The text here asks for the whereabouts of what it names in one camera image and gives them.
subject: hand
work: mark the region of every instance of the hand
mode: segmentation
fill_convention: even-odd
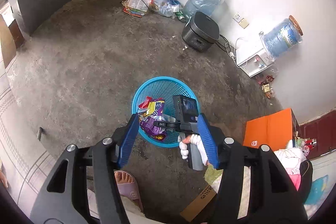
[[[203,164],[209,165],[208,156],[205,152],[200,135],[192,134],[192,135],[187,136],[184,140],[182,140],[181,136],[179,136],[178,142],[180,143],[179,147],[181,149],[182,159],[186,160],[188,158],[189,151],[188,151],[187,144],[191,143],[197,146],[199,153],[201,154]]]

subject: purple chip bag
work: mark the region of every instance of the purple chip bag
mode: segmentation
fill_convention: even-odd
[[[140,122],[140,126],[152,138],[163,141],[167,137],[167,132],[164,128],[154,126],[154,121],[164,121],[161,116],[149,115]]]

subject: pink fabric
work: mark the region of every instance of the pink fabric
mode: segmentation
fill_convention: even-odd
[[[299,187],[300,187],[300,183],[301,183],[301,175],[300,174],[298,174],[298,175],[288,174],[288,175],[291,178],[292,182],[294,183],[294,186],[295,186],[296,190],[298,191]]]

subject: pink slipper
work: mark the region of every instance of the pink slipper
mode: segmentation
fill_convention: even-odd
[[[143,212],[142,202],[141,202],[140,193],[139,193],[139,187],[138,187],[138,184],[135,178],[126,171],[121,171],[121,170],[114,171],[114,173],[116,172],[126,173],[133,179],[134,182],[120,183],[120,184],[117,183],[118,190],[119,190],[120,195],[123,195],[129,198],[130,200],[134,200],[137,204],[139,204],[140,210],[141,212]]]

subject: handheld grip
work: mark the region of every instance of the handheld grip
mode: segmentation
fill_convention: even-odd
[[[185,139],[185,137],[187,136],[185,133],[180,133],[180,136],[182,138],[182,140]],[[192,143],[188,143],[187,144],[187,148],[188,148],[188,166],[191,169],[197,170],[197,171],[202,171],[204,169],[204,165],[202,162],[202,157],[201,157],[201,153],[198,150],[197,146],[192,144]]]

